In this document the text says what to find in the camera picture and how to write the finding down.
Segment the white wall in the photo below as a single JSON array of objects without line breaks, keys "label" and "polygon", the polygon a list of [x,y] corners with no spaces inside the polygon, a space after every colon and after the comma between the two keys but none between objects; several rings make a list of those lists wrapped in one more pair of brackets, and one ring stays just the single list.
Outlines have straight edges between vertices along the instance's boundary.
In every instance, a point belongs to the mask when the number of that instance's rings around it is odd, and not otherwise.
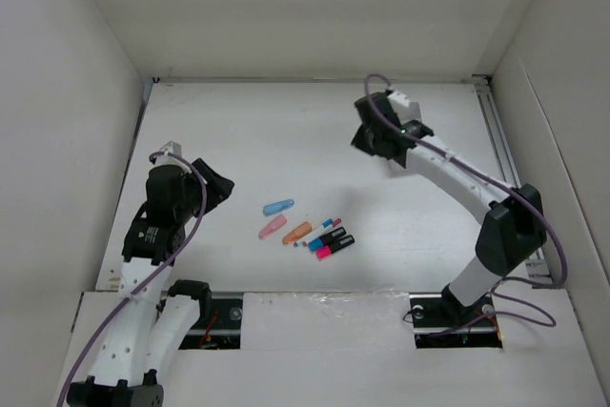
[{"label": "white wall", "polygon": [[530,0],[96,0],[148,76],[491,73]]},{"label": "white wall", "polygon": [[0,11],[0,295],[89,289],[141,80],[93,0],[0,0]]},{"label": "white wall", "polygon": [[609,31],[610,0],[534,0],[493,89],[519,174],[540,187],[567,250],[568,288],[610,398]]}]

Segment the orange highlighter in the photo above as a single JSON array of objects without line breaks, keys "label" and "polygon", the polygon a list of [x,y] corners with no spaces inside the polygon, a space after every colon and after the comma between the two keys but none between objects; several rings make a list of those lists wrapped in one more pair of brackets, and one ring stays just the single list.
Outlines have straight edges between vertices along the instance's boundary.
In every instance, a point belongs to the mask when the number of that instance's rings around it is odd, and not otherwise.
[{"label": "orange highlighter", "polygon": [[298,239],[303,238],[305,235],[312,231],[312,224],[309,221],[305,221],[303,224],[292,230],[282,238],[284,245],[291,245]]}]

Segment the pink highlighter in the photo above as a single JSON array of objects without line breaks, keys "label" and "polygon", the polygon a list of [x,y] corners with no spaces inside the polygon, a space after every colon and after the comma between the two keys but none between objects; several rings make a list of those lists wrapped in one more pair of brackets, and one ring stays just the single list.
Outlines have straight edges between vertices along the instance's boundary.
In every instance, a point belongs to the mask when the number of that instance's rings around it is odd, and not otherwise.
[{"label": "pink highlighter", "polygon": [[276,216],[267,226],[260,230],[260,233],[258,233],[258,238],[264,240],[265,238],[273,234],[275,231],[277,231],[279,228],[284,226],[287,222],[288,220],[283,214]]}]

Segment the marker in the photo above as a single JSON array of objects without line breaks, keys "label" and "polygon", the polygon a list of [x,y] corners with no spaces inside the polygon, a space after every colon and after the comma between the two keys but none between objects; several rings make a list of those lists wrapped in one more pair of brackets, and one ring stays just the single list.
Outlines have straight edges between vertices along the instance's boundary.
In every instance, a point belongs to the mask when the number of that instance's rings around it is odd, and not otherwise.
[{"label": "marker", "polygon": [[286,219],[286,216],[284,216],[283,214],[278,215],[277,217],[272,219],[267,226],[260,230],[260,232],[258,233],[258,238],[264,240],[265,238],[273,234],[275,231],[277,231],[279,228],[284,226],[287,221],[288,220]]},{"label": "marker", "polygon": [[321,235],[316,240],[312,240],[309,244],[309,249],[314,252],[315,250],[319,250],[324,245],[328,245],[329,243],[334,242],[335,240],[344,236],[347,232],[343,227],[333,229],[329,233],[325,235]]},{"label": "marker", "polygon": [[282,238],[282,243],[284,245],[290,245],[291,243],[296,242],[299,238],[304,237],[308,233],[312,231],[312,224],[309,221],[305,221],[303,224],[298,226],[296,229],[293,229]]},{"label": "marker", "polygon": [[312,240],[317,238],[319,235],[324,234],[324,232],[326,231],[326,228],[328,228],[332,224],[333,224],[333,219],[332,218],[327,219],[322,224],[320,224],[317,228],[315,228],[313,231],[311,231],[306,236],[304,236],[302,239],[297,240],[297,242],[295,242],[295,246],[298,247],[299,243],[302,243],[303,245],[307,245],[309,242],[311,242]]},{"label": "marker", "polygon": [[270,214],[279,214],[284,210],[288,210],[295,205],[295,202],[292,199],[280,200],[279,202],[274,202],[273,204],[268,204],[263,207],[263,214],[265,216],[269,216]]},{"label": "marker", "polygon": [[354,242],[356,242],[356,241],[354,240],[353,236],[346,235],[345,237],[342,237],[339,240],[334,241],[330,245],[320,248],[319,250],[317,250],[315,252],[315,255],[321,261],[322,259],[326,259],[327,257],[329,257],[331,254],[340,252],[344,248],[349,247]]}]

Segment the blue highlighter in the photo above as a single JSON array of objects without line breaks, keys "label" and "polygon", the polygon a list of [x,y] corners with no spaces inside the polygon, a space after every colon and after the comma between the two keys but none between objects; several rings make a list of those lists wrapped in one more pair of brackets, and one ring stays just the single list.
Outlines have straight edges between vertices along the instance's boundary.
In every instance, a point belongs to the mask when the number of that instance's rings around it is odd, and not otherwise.
[{"label": "blue highlighter", "polygon": [[263,214],[265,216],[269,216],[270,214],[279,214],[284,210],[292,208],[294,204],[295,202],[292,199],[280,200],[279,202],[275,202],[263,207]]}]

